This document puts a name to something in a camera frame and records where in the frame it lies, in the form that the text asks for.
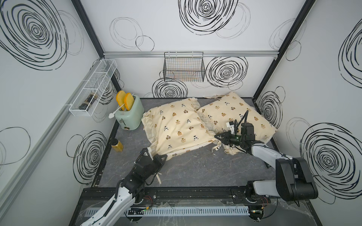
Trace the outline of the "cream bear-print pillow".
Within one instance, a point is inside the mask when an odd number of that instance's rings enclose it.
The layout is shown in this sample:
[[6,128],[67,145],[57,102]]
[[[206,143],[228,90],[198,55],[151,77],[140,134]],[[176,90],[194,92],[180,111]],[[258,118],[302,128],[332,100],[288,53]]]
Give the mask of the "cream bear-print pillow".
[[277,131],[235,92],[230,92],[219,100],[201,107],[197,113],[206,127],[216,134],[229,131],[228,122],[235,120],[240,122],[244,114],[248,113],[247,122],[254,126],[255,139],[261,141],[263,145],[266,145]]
[[214,144],[212,152],[220,149],[221,141],[202,121],[197,113],[199,109],[196,98],[187,98],[145,112],[141,122],[151,143],[150,154],[166,155],[170,160],[210,144]]

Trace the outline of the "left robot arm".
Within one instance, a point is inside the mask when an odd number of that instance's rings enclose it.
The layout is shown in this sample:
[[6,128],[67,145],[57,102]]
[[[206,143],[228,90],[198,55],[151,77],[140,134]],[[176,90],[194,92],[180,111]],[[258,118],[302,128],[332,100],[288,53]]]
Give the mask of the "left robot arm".
[[131,171],[118,181],[114,195],[83,226],[113,226],[126,210],[144,197],[146,180],[156,176],[167,161],[167,155],[151,154],[144,148],[134,162]]

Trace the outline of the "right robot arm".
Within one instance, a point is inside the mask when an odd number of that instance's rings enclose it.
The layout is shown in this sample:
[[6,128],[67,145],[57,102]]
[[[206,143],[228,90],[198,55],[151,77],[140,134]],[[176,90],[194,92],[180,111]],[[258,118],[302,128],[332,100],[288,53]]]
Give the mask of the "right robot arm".
[[275,180],[254,180],[247,183],[245,197],[250,202],[261,196],[281,198],[286,202],[318,198],[318,188],[305,159],[280,153],[256,140],[251,123],[243,123],[240,127],[233,122],[228,124],[230,130],[215,135],[216,139],[226,146],[261,159],[275,169]]

